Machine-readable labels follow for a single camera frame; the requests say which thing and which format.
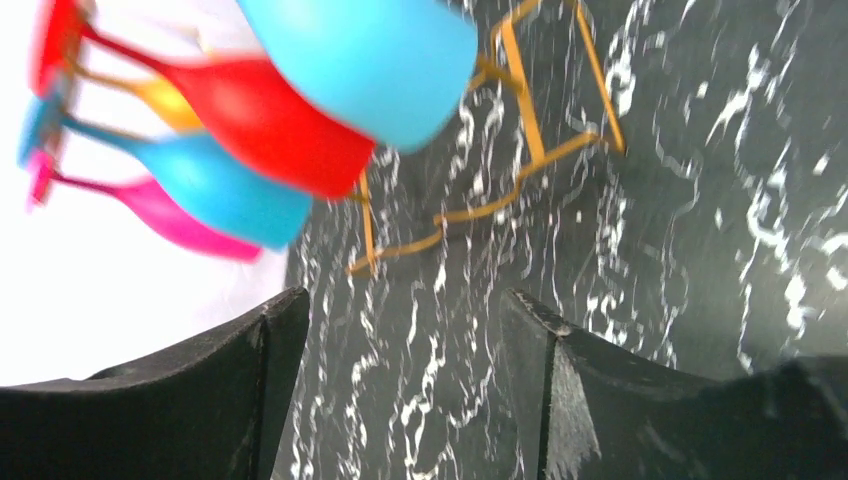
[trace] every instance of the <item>white vein pattern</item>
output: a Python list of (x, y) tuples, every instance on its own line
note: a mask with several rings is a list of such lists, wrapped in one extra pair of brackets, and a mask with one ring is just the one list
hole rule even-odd
[[(481, 31), (515, 6), (461, 3)], [(379, 263), (376, 278), (344, 274), (364, 251), (358, 208), (316, 208), (290, 259), (313, 325), (274, 478), (523, 478), (497, 324), (506, 288), (717, 378), (844, 352), (848, 114), (823, 92), (848, 93), (828, 80), (846, 70), (837, 47), (824, 73), (808, 57), (811, 44), (839, 40), (821, 32), (848, 6), (818, 4), (836, 11), (813, 0), (590, 0), (628, 158), (587, 148), (494, 218)], [(517, 31), (548, 146), (607, 128), (570, 10), (546, 2)], [(509, 93), (469, 93), (424, 152), (375, 156), (377, 244), (421, 238), (433, 214), (500, 197), (526, 161)]]

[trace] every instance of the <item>floor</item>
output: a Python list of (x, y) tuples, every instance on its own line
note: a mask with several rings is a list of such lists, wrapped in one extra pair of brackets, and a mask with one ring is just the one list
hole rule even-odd
[[(838, 0), (588, 0), (627, 157), (560, 161), (492, 219), (380, 264), (361, 212), (319, 206), (289, 284), (313, 326), (279, 478), (523, 478), (503, 381), (500, 293), (521, 288), (611, 342), (729, 379), (848, 352), (848, 66)], [(514, 3), (463, 5), (481, 34)], [(606, 128), (571, 10), (517, 29), (543, 135)], [(506, 193), (526, 161), (517, 107), (489, 84), (423, 152), (369, 171), (378, 244)]]

